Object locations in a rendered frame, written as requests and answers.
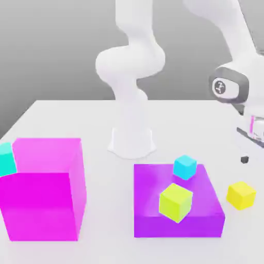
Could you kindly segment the large magenta box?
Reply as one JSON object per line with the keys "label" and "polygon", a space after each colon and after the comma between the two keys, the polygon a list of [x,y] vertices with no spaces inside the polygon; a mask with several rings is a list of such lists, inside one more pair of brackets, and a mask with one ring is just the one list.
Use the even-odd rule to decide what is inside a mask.
{"label": "large magenta box", "polygon": [[16,173],[0,177],[11,241],[77,241],[87,202],[80,138],[17,138]]}

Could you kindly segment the small cyan cube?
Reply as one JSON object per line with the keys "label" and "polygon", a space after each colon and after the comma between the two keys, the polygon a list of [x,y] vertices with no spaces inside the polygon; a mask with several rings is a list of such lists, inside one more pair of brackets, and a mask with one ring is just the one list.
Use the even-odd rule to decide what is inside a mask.
{"label": "small cyan cube", "polygon": [[174,161],[173,174],[188,180],[196,173],[197,161],[188,155],[182,155]]}

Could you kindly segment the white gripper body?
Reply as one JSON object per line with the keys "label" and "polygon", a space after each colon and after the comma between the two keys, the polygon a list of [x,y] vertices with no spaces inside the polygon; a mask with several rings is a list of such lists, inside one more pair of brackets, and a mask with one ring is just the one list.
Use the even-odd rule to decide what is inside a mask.
{"label": "white gripper body", "polygon": [[254,158],[264,158],[264,142],[253,139],[241,128],[237,127],[236,140],[244,154]]}

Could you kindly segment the large purple box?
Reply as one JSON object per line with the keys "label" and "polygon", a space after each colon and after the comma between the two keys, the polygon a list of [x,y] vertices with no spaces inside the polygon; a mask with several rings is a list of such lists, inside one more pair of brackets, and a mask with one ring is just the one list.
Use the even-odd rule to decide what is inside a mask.
{"label": "large purple box", "polygon": [[[180,222],[159,213],[160,193],[171,183],[193,193],[192,207]],[[225,214],[202,164],[189,180],[173,175],[172,164],[134,165],[134,237],[221,237]]]}

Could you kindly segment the small teal cube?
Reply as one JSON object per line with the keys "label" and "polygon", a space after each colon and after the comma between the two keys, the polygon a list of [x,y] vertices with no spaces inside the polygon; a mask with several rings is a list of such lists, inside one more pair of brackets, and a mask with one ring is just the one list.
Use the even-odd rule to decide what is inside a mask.
{"label": "small teal cube", "polygon": [[9,142],[0,144],[0,177],[17,172],[12,145]]}

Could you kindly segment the small yellow cube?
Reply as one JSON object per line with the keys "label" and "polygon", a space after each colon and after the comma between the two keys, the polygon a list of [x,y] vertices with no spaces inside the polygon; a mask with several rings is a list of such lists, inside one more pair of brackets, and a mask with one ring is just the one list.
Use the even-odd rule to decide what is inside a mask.
{"label": "small yellow cube", "polygon": [[243,181],[236,182],[228,187],[226,200],[237,210],[253,206],[256,190]]}

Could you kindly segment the small lime cube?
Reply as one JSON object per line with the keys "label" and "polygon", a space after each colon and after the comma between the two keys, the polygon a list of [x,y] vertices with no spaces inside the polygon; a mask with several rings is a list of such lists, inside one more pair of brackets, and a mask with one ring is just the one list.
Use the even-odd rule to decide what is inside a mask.
{"label": "small lime cube", "polygon": [[180,223],[190,212],[193,192],[171,183],[159,195],[158,211],[163,216]]}

